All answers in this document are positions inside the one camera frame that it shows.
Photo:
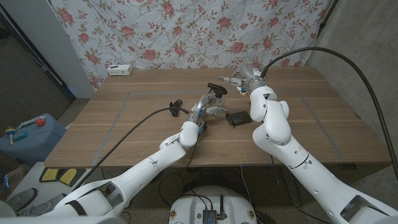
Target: power strip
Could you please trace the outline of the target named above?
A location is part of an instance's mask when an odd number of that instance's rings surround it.
[[[111,65],[108,68],[110,75],[130,75],[132,72],[132,65]]]

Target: blue box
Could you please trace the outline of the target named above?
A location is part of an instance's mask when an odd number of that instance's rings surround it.
[[[27,137],[14,141],[11,146],[9,136],[5,134],[0,138],[0,150],[23,161],[28,166],[33,166],[36,162],[43,162],[67,130],[48,113],[41,116],[46,117],[44,126],[31,124],[22,128],[17,127],[14,138],[24,131],[27,131]]]

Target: wire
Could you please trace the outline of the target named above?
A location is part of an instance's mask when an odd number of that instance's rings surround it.
[[[165,111],[165,110],[182,110],[184,113],[189,114],[189,111],[183,109],[183,108],[163,108],[160,110],[157,110],[153,113],[151,113],[150,115],[148,115],[146,118],[144,118],[142,121],[138,122],[138,124],[136,124],[134,127],[132,127],[130,129],[130,131],[128,131],[119,141],[118,143],[116,143],[111,150],[109,150],[109,152],[95,165],[93,166],[93,168],[89,171],[89,173],[79,182],[78,185],[76,185],[76,187],[73,190],[76,190],[77,188],[79,188],[84,181],[86,181],[86,179],[101,165],[102,162],[104,162],[104,160],[123,142],[123,140],[125,140],[136,128],[138,128],[138,126],[140,126],[144,121],[146,121],[148,118],[150,118],[151,116],[161,112],[161,111]]]
[[[126,213],[126,214],[128,214],[128,215],[129,215],[129,221],[127,222],[127,224],[130,224],[130,222],[131,222],[131,214],[130,214],[130,213],[128,213],[128,212],[122,212],[122,213],[120,213],[120,214],[123,214],[123,213]]]
[[[104,169],[101,169],[101,171],[102,171],[102,178],[105,180],[106,178],[105,178],[105,175],[104,175]]]
[[[195,153],[195,149],[197,148],[197,144],[198,144],[198,141],[195,143],[195,147],[193,147],[193,152],[192,152],[191,158],[189,159],[189,162],[188,162],[188,165],[187,165],[186,169],[188,169],[189,164],[191,164],[193,155],[194,155],[194,153]]]
[[[276,174],[276,166],[275,166],[275,164],[274,164],[274,157],[273,157],[272,155],[270,155],[270,156],[271,156],[272,166],[273,166],[273,168],[274,168],[274,173],[275,173],[276,181],[278,181],[279,187],[282,187],[282,186],[280,186],[279,178],[278,178],[278,175]]]
[[[220,170],[212,170],[212,171],[208,171],[208,170],[203,170],[203,172],[212,172],[212,173],[220,173],[220,175],[222,175],[221,174],[221,172],[229,172],[229,173],[232,173],[232,174],[234,174],[236,177],[239,177],[239,178],[241,178],[241,174],[237,174],[235,171],[233,171],[233,170],[226,170],[226,169],[220,169]]]
[[[174,107],[181,107],[182,105],[182,100],[176,100],[174,103],[170,102],[170,107],[174,108]],[[175,109],[170,109],[170,112],[172,114],[173,117],[178,117],[178,110]]]
[[[323,22],[321,24],[319,24],[319,31],[318,31],[318,35],[317,38],[319,37],[319,35],[321,34],[323,28],[325,28],[326,23],[329,20],[329,17],[331,15],[331,13],[333,12],[333,10],[335,9],[336,5],[337,5],[338,0],[334,0],[333,4],[330,6],[330,9],[328,10],[328,14],[325,16],[325,19],[323,20]]]
[[[386,139],[386,143],[387,143],[387,148],[391,157],[391,162],[392,162],[392,167],[394,168],[394,172],[396,175],[396,179],[398,180],[398,163],[397,163],[397,158],[396,158],[396,154],[394,151],[394,148],[392,146],[392,142],[391,142],[391,138],[390,138],[390,134],[388,132],[387,129],[387,124],[386,121],[384,120],[384,116],[383,113],[381,111],[381,107],[379,104],[379,101],[376,98],[376,94],[374,93],[371,84],[369,83],[368,79],[365,77],[364,73],[359,69],[359,67],[353,62],[351,61],[348,57],[345,57],[344,55],[335,52],[334,50],[330,50],[330,49],[326,49],[323,47],[304,47],[301,49],[297,49],[297,50],[293,50],[291,52],[288,52],[286,54],[283,54],[277,58],[275,58],[273,61],[271,61],[266,67],[265,69],[262,71],[261,73],[261,78],[264,78],[266,76],[266,73],[268,72],[268,68],[273,65],[274,63],[276,63],[277,61],[279,61],[280,59],[287,57],[289,55],[298,53],[298,52],[303,52],[306,50],[318,50],[318,51],[322,51],[322,52],[326,52],[329,54],[332,54],[334,56],[337,56],[341,59],[343,59],[345,62],[347,62],[349,65],[351,65],[354,70],[356,71],[356,73],[359,75],[359,77],[362,79],[363,83],[365,84],[366,88],[368,89],[369,94],[371,95],[371,98],[373,100],[373,104],[374,107],[376,108],[377,111],[377,116],[379,117],[380,120],[380,124],[381,124],[381,129],[383,130],[383,134],[384,134],[384,138]]]
[[[305,215],[308,215],[309,217],[311,217],[311,218],[313,218],[313,219],[315,219],[315,220],[318,220],[318,221],[320,221],[320,222],[322,222],[322,223],[331,224],[330,222],[326,222],[326,221],[324,221],[324,220],[322,220],[322,219],[320,219],[320,218],[317,218],[317,217],[315,217],[315,216],[313,216],[313,215],[308,214],[307,212],[304,212],[304,210],[302,210],[301,208],[298,208],[297,206],[294,206],[294,207],[295,207],[298,211],[304,213]]]
[[[242,169],[242,167],[241,167],[241,174],[242,174],[242,180],[243,180],[243,183],[244,183],[244,187],[246,188],[246,192],[248,193],[248,196],[249,196],[249,201],[250,201],[250,204],[252,204],[252,203],[251,203],[251,197],[250,197],[250,193],[249,193],[248,186],[246,185],[246,181],[244,181],[244,177],[243,177],[243,169]]]
[[[180,179],[181,179],[182,185],[185,186],[185,183],[184,183],[184,180],[183,180],[182,176],[181,176],[180,174],[176,174],[176,173],[169,174],[169,175],[165,176],[165,177],[160,181],[157,190],[158,190],[159,195],[160,195],[161,199],[163,200],[163,202],[164,202],[167,206],[169,206],[170,209],[172,208],[172,206],[171,206],[171,205],[166,201],[166,199],[163,197],[162,192],[160,191],[160,188],[162,187],[163,181],[164,181],[166,178],[170,177],[171,175],[177,175],[177,176],[179,176]]]
[[[205,208],[206,208],[206,210],[207,210],[207,204],[206,204],[206,202],[202,199],[202,197],[203,197],[203,198],[207,199],[207,200],[210,202],[210,210],[213,209],[213,202],[212,202],[208,197],[203,196],[203,195],[198,195],[198,194],[196,194],[193,190],[191,190],[191,191],[193,192],[193,194],[183,194],[183,195],[181,195],[180,197],[184,197],[184,196],[195,196],[195,197],[198,197],[198,198],[205,204]]]
[[[246,188],[246,192],[248,193],[248,196],[249,196],[250,204],[253,206],[254,212],[256,213],[256,220],[257,220],[257,222],[259,222],[260,224],[264,224],[264,223],[260,220],[260,218],[258,217],[257,214],[260,213],[262,216],[265,216],[265,215],[264,215],[263,213],[261,213],[261,212],[258,212],[257,209],[255,208],[255,205],[251,202],[251,196],[250,196],[250,193],[249,193],[248,186],[246,185],[246,181],[244,180],[243,169],[242,169],[242,167],[241,167],[241,176],[242,176],[242,180],[243,180],[243,183],[244,183],[244,187]]]
[[[274,167],[275,177],[276,177],[276,180],[278,181],[279,187],[280,187],[282,190],[284,190],[286,193],[288,193],[288,192],[286,191],[286,189],[284,189],[284,188],[279,184],[279,179],[278,179],[278,176],[277,176],[277,174],[276,174],[276,166],[275,166],[275,164],[274,164],[274,158],[273,158],[272,155],[271,155],[271,161],[272,161],[272,166]],[[313,218],[313,219],[316,219],[316,220],[318,220],[318,221],[320,221],[320,222],[323,222],[323,223],[326,223],[326,224],[331,224],[331,223],[328,223],[328,222],[326,222],[326,221],[324,221],[324,220],[322,220],[322,219],[320,219],[320,218],[314,217],[313,215],[310,215],[310,214],[308,214],[307,212],[304,212],[304,210],[302,210],[301,208],[298,208],[298,206],[296,206],[294,203],[292,203],[292,205],[293,205],[298,211],[304,213],[305,215],[307,215],[307,216],[309,216],[309,217],[311,217],[311,218]]]

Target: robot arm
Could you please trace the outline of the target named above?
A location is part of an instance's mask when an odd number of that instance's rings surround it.
[[[376,223],[398,216],[398,211],[337,179],[291,135],[287,118],[289,107],[277,101],[274,91],[266,86],[256,68],[241,66],[240,73],[251,90],[250,116],[263,121],[253,132],[258,147],[278,158],[312,194],[333,223]]]
[[[181,159],[186,150],[194,146],[198,135],[206,129],[202,117],[220,110],[222,86],[209,83],[213,95],[203,95],[192,108],[180,132],[164,140],[159,151],[153,153],[123,174],[81,186],[68,194],[44,217],[72,217],[78,215],[116,217],[128,206],[130,200],[159,172]]]

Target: floral curtain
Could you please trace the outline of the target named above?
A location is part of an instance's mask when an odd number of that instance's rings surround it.
[[[313,45],[329,0],[51,0],[97,89],[112,64],[134,69],[263,67]],[[310,53],[280,66],[301,66]]]

